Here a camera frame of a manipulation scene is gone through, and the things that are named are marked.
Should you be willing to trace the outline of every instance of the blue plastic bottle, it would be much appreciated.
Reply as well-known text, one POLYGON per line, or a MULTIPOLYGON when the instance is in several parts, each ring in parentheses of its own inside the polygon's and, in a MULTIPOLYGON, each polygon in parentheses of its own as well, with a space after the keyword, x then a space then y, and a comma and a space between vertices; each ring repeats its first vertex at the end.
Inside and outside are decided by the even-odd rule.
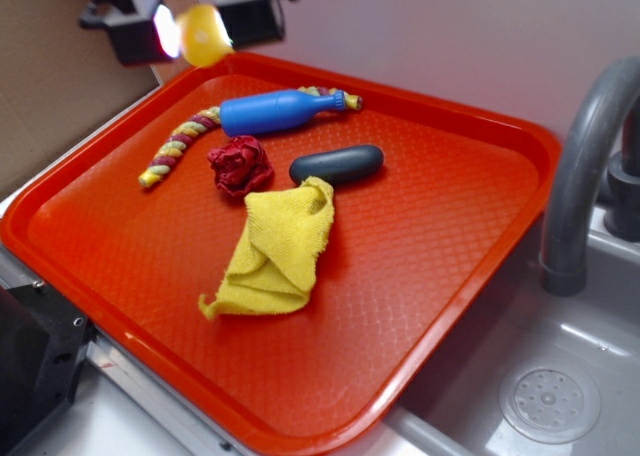
POLYGON ((344 91, 313 96, 289 89, 223 102, 220 124, 228 136, 256 135, 299 126, 320 111, 345 108, 344 91))

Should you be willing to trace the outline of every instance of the cardboard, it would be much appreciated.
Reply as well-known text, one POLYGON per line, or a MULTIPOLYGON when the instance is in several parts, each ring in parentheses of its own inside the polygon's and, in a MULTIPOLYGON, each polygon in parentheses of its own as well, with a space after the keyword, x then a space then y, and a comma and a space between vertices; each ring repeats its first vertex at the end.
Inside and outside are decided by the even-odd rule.
POLYGON ((0 199, 157 86, 122 67, 106 33, 85 31, 89 0, 1 0, 0 199))

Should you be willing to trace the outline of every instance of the drain strainer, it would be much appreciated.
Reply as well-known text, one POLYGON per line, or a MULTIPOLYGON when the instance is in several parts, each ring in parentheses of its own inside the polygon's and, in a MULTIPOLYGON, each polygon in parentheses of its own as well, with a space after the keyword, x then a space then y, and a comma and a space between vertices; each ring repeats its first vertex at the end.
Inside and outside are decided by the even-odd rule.
POLYGON ((600 395, 582 370, 534 359, 513 368, 500 386, 500 408, 520 434, 560 444, 587 434, 600 414, 600 395))

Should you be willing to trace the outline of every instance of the sink basin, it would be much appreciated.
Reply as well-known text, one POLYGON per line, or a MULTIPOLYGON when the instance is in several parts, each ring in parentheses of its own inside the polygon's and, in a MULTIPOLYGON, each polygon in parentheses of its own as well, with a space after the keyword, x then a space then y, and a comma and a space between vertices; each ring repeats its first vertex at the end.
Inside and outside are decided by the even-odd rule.
POLYGON ((540 288, 540 237, 538 223, 400 405, 475 455, 640 454, 640 246, 592 230, 587 288, 563 298, 540 288))

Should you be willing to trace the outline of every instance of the orange plastic tray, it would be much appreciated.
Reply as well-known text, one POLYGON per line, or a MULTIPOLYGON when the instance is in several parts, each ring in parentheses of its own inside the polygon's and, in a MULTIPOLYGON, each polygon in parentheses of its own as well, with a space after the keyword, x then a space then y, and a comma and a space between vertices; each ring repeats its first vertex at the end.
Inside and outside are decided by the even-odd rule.
POLYGON ((40 177, 2 220, 4 244, 247 447, 316 454, 361 434, 541 213, 559 146, 532 124, 250 54, 191 70, 40 177), (201 109, 321 85, 361 95, 262 137, 292 188, 298 156, 361 143, 383 169, 336 188, 311 302, 284 316, 222 316, 215 294, 246 220, 215 189, 201 137, 151 191, 137 182, 171 130, 201 109))

